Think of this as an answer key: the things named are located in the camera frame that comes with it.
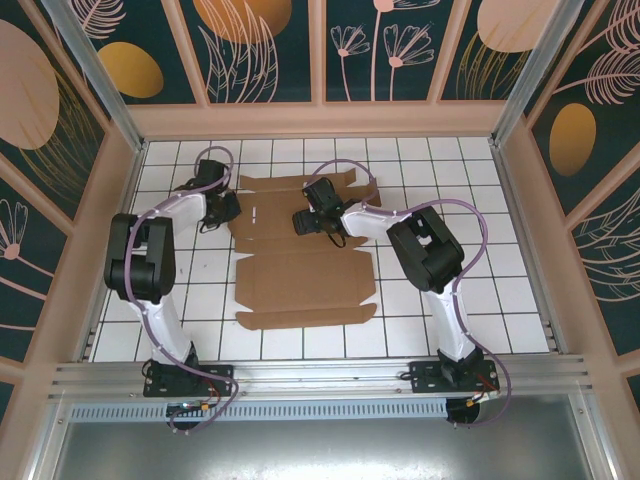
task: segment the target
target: white tiled floor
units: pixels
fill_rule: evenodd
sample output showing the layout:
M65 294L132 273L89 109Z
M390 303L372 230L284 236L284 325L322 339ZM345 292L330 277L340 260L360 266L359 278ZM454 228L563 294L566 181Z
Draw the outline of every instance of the white tiled floor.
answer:
M517 244L500 181L485 138L323 138L154 142L149 147L132 211L167 198L192 177L196 155L210 145L235 155L240 173L286 176L311 173L322 162L348 158L367 162L386 208L406 208L436 198L474 202L486 214L488 255L462 282L470 328L497 353L549 350L545 331ZM225 156L212 157L226 161ZM338 165L329 171L344 171ZM358 172L358 182L366 176ZM465 265L481 242L473 215L444 206L444 219L463 245ZM435 355L438 333L428 304L405 279L388 242L370 241L377 285L369 299L375 318L363 325L250 331L235 321L235 265L243 255L223 226L199 233L194 226L176 237L176 285L171 293L178 315L202 360L288 360L380 358ZM149 341L134 312L117 295L107 298L92 361L144 361Z

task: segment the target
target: white tile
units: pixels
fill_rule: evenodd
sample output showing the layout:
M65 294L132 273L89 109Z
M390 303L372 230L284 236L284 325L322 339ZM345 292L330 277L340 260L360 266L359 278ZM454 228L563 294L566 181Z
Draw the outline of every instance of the white tile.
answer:
M496 165L492 160L465 162L471 185L500 185Z
M492 353L511 353L502 315L469 315L469 330Z
M504 313L532 313L538 307L527 277L496 278L496 287Z
M513 353L548 352L547 337L538 314L505 315Z
M456 137L432 137L429 138L431 158L434 160L460 160L460 146Z
M502 187L471 187L476 207L481 213L506 213L509 211Z
M431 160L429 144L424 137L399 138L398 150L401 160Z
M327 162L336 158L333 138L306 138L304 140L304 163Z
M366 161L361 162L361 163L365 167L369 168ZM336 172L347 172L347 171L349 171L351 169L354 169L356 171L356 181L352 184L352 186L369 184L369 175L362 168L357 167L356 165L349 164L349 163L338 163L338 164L336 164Z
M429 355L438 354L438 325L436 319L428 315L424 317L424 323L427 326L427 341L429 342Z
M402 177L406 186L433 186L436 184L436 177L433 174L431 162L401 162Z
M460 148L465 160L491 159L489 141L485 137L460 137Z
M190 283L225 282L229 264L228 250L196 250L193 252Z
M176 256L176 283L189 283L189 272L191 271L191 250L177 250Z
M265 330L262 338L263 360L299 360L302 358L302 329Z
M138 192L131 211L137 214L144 213L166 200L168 196L169 192Z
M402 186L402 172L399 162L371 162L369 170L376 177L379 187Z
M379 247L380 278L382 280L405 280L407 276L402 271L398 256L393 247Z
M375 304L376 311L374 312L374 317L382 317L384 313L382 311L382 295L380 294L380 282L376 281L376 293L371 295L369 298L360 302L360 305L370 305Z
M313 327L304 329L304 358L343 358L344 327Z
M385 317L422 315L420 292L408 280L383 280L381 283Z
M176 250L193 250L193 243L196 240L196 232L199 226L190 226L176 235L173 239L173 245Z
M302 163L274 163L271 168L272 177L293 177L303 173Z
M139 192L168 192L171 188L173 166L150 166L142 169Z
M439 198L437 187L406 187L404 191L407 195L407 206L411 208ZM436 212L442 213L440 205L434 205L433 208Z
M489 245L487 251L491 259L493 274L496 277L527 275L522 253L520 253L520 247L517 244Z
M180 142L151 142L145 165L175 165Z
M438 187L438 190L440 191L440 198L442 199L453 198L467 202L472 207L475 206L473 196L471 195L471 188L469 187ZM468 208L460 205L444 204L442 205L442 209L444 213L471 213Z
M302 163L302 142L303 140L301 138L292 140L274 140L273 161Z
M138 321L138 315L129 302L120 300L116 292L109 292L108 297L107 310L104 314L105 322Z
M387 345L390 357L420 357L429 355L423 318L387 317Z
M311 175L318 168L320 168L322 165L324 165L324 162L312 162L312 163L305 162L305 164L304 164L304 174L305 175ZM335 165L327 165L326 167L324 167L322 170L320 170L318 172L318 175L324 175L324 174L327 174L327 173L335 173L335 172L336 172L336 166Z
M196 250L207 248L229 248L231 245L231 232L227 225L221 225L217 230L205 231L196 237Z
M402 187L380 188L380 202L385 210L406 210L407 201Z
M516 243L516 232L508 213L484 215L489 230L489 243Z
M358 247L356 250L371 254L371 261L373 262L373 277L378 280L378 278L380 278L380 273L378 272L378 254L376 252L376 247Z
M242 258L250 257L251 255L248 253L238 253L236 251L231 251L231 258L229 259L229 273L227 274L227 282L236 281L236 264L238 260Z
M205 148L209 148L209 146L211 146L211 142L209 140L180 142L180 150L178 150L178 158L176 163L180 165L195 165L196 158L198 158L200 152L202 152ZM210 153L211 152L205 153L202 156L202 159L208 159Z
M236 284L229 283L227 285L227 297L225 298L224 303L224 319L225 320L235 320L236 313L238 312L250 312L251 309L245 307L244 305L240 305L236 302Z
M367 138L370 162L398 160L398 144L395 138Z
M438 186L469 185L464 162L433 162Z
M336 138L336 158L366 162L367 146L364 138Z
M445 215L444 223L447 224L447 227L459 243L470 244L482 242L480 224L475 215Z
M247 330L238 322L226 321L222 326L220 360L259 360L261 330Z
M243 140L240 163L271 163L273 140Z
M220 320L224 306L225 285L207 283L189 285L185 320Z
M348 358L386 357L384 322L372 318L359 325L345 325Z
M239 174L252 178L269 178L271 176L271 164L269 163L253 163L249 165L240 165Z
M480 245L462 245L462 249L464 250L464 261L462 262L462 268L466 268L467 265L473 260L478 254L478 250L480 250ZM491 268L489 267L489 260L487 258L487 254L485 253L480 257L478 263L476 263L469 273L465 275L465 278L473 278L473 277L490 277L491 276Z
M198 360L215 362L220 350L221 321L212 322L184 322L182 329L191 339L198 352Z
M173 172L173 181L171 182L171 190L175 190L178 187L186 184L196 176L193 166L191 165L177 165Z
M238 164L238 162L240 162L240 149L242 147L242 140L212 140L211 146L226 148L231 152L236 165ZM209 159L218 160L219 162L225 164L229 163L229 155L223 150L211 150L209 152Z
M468 314L501 313L493 279L464 278L460 287L462 301Z
M136 355L140 324L104 323L94 362L132 362Z

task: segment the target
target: cardboard box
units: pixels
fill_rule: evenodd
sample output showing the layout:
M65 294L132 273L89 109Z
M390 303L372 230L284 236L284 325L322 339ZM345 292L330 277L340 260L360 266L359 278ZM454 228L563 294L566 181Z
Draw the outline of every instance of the cardboard box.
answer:
M370 194L375 185L350 186L355 170L324 175L346 201ZM274 329L364 323L375 304L360 305L375 293L369 252L354 250L366 238L348 238L337 248L326 234L298 236L293 214L308 208L302 186L309 176L240 176L242 214L229 224L235 249L251 253L236 266L236 301L245 328ZM376 196L371 202L380 205Z

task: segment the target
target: floral wallpaper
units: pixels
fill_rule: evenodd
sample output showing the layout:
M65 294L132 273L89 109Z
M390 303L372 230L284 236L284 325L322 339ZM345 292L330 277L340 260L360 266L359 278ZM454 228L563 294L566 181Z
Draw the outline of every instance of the floral wallpaper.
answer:
M640 3L609 2L533 125L566 214L640 141Z
M210 103L311 101L307 0L180 0Z
M195 103L160 0L68 3L126 104Z
M104 131L17 0L0 5L0 155L75 217Z
M618 355L640 349L640 170L573 230Z
M426 100L451 4L328 0L326 100Z
M0 356L24 361L66 240L0 180Z
M472 0L442 100L506 100L557 0Z

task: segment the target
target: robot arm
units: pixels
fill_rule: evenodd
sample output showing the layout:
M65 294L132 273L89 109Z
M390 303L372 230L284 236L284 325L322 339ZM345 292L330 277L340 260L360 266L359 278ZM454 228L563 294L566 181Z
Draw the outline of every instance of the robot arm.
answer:
M453 304L453 281L462 272L464 251L433 207L389 215L381 209L365 208L359 201L342 202L325 177L307 185L303 193L310 209L294 215L296 232L390 240L407 279L425 292L438 328L443 375L452 386L473 375L483 353L460 328ZM464 304L458 304L466 326Z
M212 184L224 174L226 166L213 160L199 164L197 176L180 190ZM240 205L234 192L226 185L205 193L187 194L178 198L162 211L156 211L140 228L135 239L135 248L146 247L131 256L131 281L136 299L141 302L149 316L153 334L171 356L188 363L195 357L191 341L180 325L176 307L170 292L176 277L174 236L188 227L203 222L203 227L217 228L240 214ZM124 287L124 258L131 227L137 215L118 214L111 221L111 232L107 247L104 279L107 287L115 290L122 300L127 300ZM131 307L142 320L140 311ZM155 347L152 359L158 363L172 365Z

